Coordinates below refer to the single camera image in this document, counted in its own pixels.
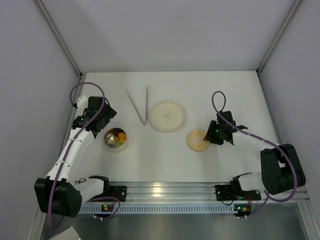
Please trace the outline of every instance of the metal extrusion rail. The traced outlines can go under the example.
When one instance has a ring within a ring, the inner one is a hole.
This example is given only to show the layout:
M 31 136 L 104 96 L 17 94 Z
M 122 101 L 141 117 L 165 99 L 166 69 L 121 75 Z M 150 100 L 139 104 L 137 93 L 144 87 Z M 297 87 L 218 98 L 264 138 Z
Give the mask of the metal extrusion rail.
M 112 186 L 127 186 L 126 202 L 121 204 L 119 214 L 233 214 L 234 204 L 246 204 L 235 201 L 226 207 L 217 201 L 215 185 L 225 182 L 187 183 L 187 182 L 111 182 Z M 290 191 L 278 194 L 279 199 L 286 198 Z M 266 199 L 261 192 L 262 203 Z M 289 203 L 308 202 L 309 196 L 305 187 L 299 187 Z M 82 205 L 79 214 L 108 214 L 102 212 L 104 202 L 88 202 Z

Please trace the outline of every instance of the round plate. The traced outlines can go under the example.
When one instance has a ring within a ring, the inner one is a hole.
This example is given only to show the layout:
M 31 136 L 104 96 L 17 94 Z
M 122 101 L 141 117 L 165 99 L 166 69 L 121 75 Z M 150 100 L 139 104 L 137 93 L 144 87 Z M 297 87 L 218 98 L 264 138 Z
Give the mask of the round plate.
M 160 102 L 151 109 L 149 119 L 155 129 L 173 132 L 185 123 L 185 109 L 174 101 Z
M 210 146 L 210 142 L 204 141 L 205 136 L 206 133 L 201 130 L 195 130 L 192 133 L 190 133 L 187 138 L 189 147 L 197 152 L 207 150 Z

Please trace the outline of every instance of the metal floor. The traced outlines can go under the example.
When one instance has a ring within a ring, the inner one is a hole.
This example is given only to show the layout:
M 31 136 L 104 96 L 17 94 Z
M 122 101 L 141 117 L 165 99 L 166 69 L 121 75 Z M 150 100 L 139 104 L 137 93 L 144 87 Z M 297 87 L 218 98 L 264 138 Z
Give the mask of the metal floor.
M 91 217 L 66 219 L 60 230 L 49 231 L 41 240 L 67 228 L 70 222 L 82 240 L 307 240 L 297 204 L 267 204 L 248 220 L 218 214 L 119 215 L 100 222 Z

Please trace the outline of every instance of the cable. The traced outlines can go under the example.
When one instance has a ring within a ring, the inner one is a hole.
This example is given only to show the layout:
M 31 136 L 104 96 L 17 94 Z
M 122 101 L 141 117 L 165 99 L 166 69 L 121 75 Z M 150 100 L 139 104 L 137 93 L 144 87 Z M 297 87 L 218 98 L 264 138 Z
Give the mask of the cable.
M 224 103 L 223 103 L 223 107 L 220 111 L 218 111 L 216 105 L 215 105 L 215 101 L 214 101 L 214 97 L 216 94 L 222 94 L 223 98 L 224 98 Z M 296 191 L 297 191 L 297 186 L 298 186 L 298 180 L 297 180 L 297 175 L 296 175 L 296 171 L 294 169 L 294 166 L 292 165 L 289 157 L 286 155 L 286 153 L 275 143 L 269 141 L 269 140 L 266 140 L 266 139 L 263 139 L 262 137 L 258 136 L 258 135 L 255 135 L 255 134 L 252 134 L 252 133 L 249 133 L 249 132 L 246 132 L 246 131 L 243 131 L 242 129 L 236 127 L 235 125 L 233 125 L 231 122 L 229 122 L 227 119 L 225 119 L 222 114 L 220 112 L 223 111 L 223 109 L 225 108 L 226 106 L 226 102 L 227 102 L 227 98 L 226 98 L 226 95 L 222 92 L 222 91 L 215 91 L 211 97 L 211 102 L 212 102 L 212 106 L 214 108 L 214 110 L 216 111 L 216 114 L 219 115 L 220 118 L 222 118 L 228 125 L 230 125 L 231 127 L 233 127 L 234 129 L 236 129 L 237 131 L 245 134 L 245 135 L 248 135 L 248 136 L 252 136 L 253 138 L 256 138 L 260 141 L 264 141 L 265 143 L 273 146 L 274 148 L 276 148 L 284 157 L 284 159 L 286 160 L 286 162 L 288 163 L 290 169 L 291 169 L 291 172 L 292 172 L 292 176 L 293 176 L 293 189 L 292 189 L 292 192 L 291 194 L 286 197 L 285 199 L 276 199 L 276 198 L 273 198 L 273 197 L 270 197 L 269 193 L 265 190 L 265 194 L 266 194 L 266 199 L 264 200 L 264 202 L 262 203 L 262 205 L 260 207 L 257 208 L 257 210 L 255 212 L 253 212 L 252 214 L 250 214 L 249 216 L 252 216 L 254 214 L 256 214 L 268 201 L 268 199 L 271 199 L 275 202 L 278 202 L 278 203 L 284 203 L 284 202 L 287 202 L 289 200 L 291 200 L 294 195 L 296 194 Z
M 83 183 L 87 181 L 87 179 L 85 179 L 84 177 L 82 177 L 82 178 L 79 179 L 79 182 L 78 182 L 79 184 L 81 183 L 81 179 L 84 180 Z
M 252 200 L 251 200 L 251 196 L 250 196 L 250 194 L 248 194 L 248 201 L 249 201 L 249 207 L 251 208 Z
M 232 199 L 232 201 L 230 202 L 230 203 L 225 203 L 224 201 L 222 201 L 221 200 L 221 202 L 224 204 L 224 205 L 226 205 L 226 206 L 230 206 L 231 204 L 233 204 L 234 203 L 234 200 Z
M 111 213 L 109 216 L 102 217 L 103 220 L 108 220 L 108 219 L 113 218 L 115 216 L 115 214 L 119 211 L 121 202 L 119 201 L 118 198 L 113 197 L 113 196 L 103 196 L 103 197 L 92 198 L 88 202 L 101 201 L 101 200 L 113 200 L 118 203 L 118 207 L 116 208 L 116 210 L 113 213 Z
M 50 191 L 50 196 L 49 196 L 48 221 L 49 221 L 49 227 L 50 227 L 51 229 L 57 228 L 57 227 L 60 225 L 60 223 L 62 222 L 62 219 L 63 219 L 63 217 L 62 217 L 62 219 L 61 219 L 60 222 L 57 224 L 57 226 L 55 226 L 55 227 L 53 226 L 53 223 L 52 223 L 52 202 L 53 202 L 53 198 L 54 198 L 54 192 L 55 192 L 55 189 L 56 189 L 57 181 L 58 181 L 58 178 L 59 178 L 60 173 L 61 173 L 61 171 L 62 171 L 62 168 L 63 168 L 63 166 L 64 166 L 64 162 L 66 161 L 66 158 L 67 158 L 68 153 L 69 153 L 69 151 L 70 151 L 70 149 L 71 149 L 71 147 L 72 147 L 72 145 L 73 145 L 73 143 L 74 143 L 74 140 L 77 139 L 78 136 L 80 135 L 80 133 L 81 133 L 84 129 L 86 129 L 86 127 L 87 127 L 90 123 L 92 123 L 92 121 L 99 115 L 99 113 L 102 111 L 102 109 L 103 109 L 103 107 L 104 107 L 104 105 L 105 105 L 105 102 L 106 102 L 105 93 L 104 93 L 104 91 L 102 90 L 102 88 L 101 88 L 100 86 L 98 86 L 97 84 L 95 84 L 95 83 L 93 83 L 93 82 L 81 82 L 81 83 L 75 85 L 75 86 L 71 89 L 71 91 L 70 91 L 69 98 L 70 98 L 70 102 L 71 102 L 72 105 L 75 104 L 75 103 L 73 102 L 73 100 L 72 100 L 72 93 L 74 92 L 74 90 L 75 90 L 76 88 L 78 88 L 78 87 L 81 86 L 81 85 L 93 85 L 93 86 L 97 87 L 97 88 L 101 91 L 101 93 L 102 93 L 102 103 L 101 103 L 101 106 L 100 106 L 100 108 L 98 109 L 98 111 L 95 113 L 95 115 L 93 115 L 93 117 L 74 135 L 73 139 L 71 140 L 71 142 L 69 143 L 68 147 L 66 148 L 66 151 L 65 151 L 64 156 L 63 156 L 63 159 L 62 159 L 63 162 L 60 164 L 59 169 L 58 169 L 58 171 L 57 171 L 57 173 L 56 173 L 56 176 L 55 176 L 55 178 L 54 178 L 54 181 L 53 181 L 53 184 L 52 184 L 52 188 L 51 188 L 51 191 Z

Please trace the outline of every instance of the white plate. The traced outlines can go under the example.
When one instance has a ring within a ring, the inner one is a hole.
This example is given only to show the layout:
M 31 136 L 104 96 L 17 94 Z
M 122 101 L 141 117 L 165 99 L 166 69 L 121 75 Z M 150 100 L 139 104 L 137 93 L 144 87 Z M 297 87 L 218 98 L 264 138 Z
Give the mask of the white plate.
M 177 102 L 164 101 L 151 109 L 149 120 L 155 129 L 161 132 L 173 132 L 185 123 L 186 111 Z

